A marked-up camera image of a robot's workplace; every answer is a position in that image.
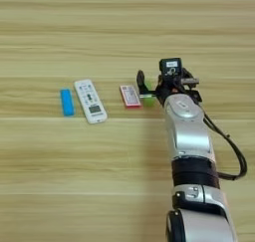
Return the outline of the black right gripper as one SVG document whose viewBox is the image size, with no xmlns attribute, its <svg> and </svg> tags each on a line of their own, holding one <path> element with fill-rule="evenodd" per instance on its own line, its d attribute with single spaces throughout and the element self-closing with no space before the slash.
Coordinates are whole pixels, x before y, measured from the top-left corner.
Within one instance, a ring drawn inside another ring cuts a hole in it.
<svg viewBox="0 0 255 242">
<path fill-rule="evenodd" d="M 197 105 L 202 102 L 201 95 L 196 89 L 199 79 L 194 78 L 185 68 L 180 73 L 171 73 L 170 75 L 161 73 L 158 76 L 157 86 L 154 90 L 150 90 L 145 84 L 142 70 L 137 72 L 136 83 L 139 96 L 142 99 L 157 98 L 162 106 L 169 96 L 175 94 L 188 95 Z"/>
</svg>

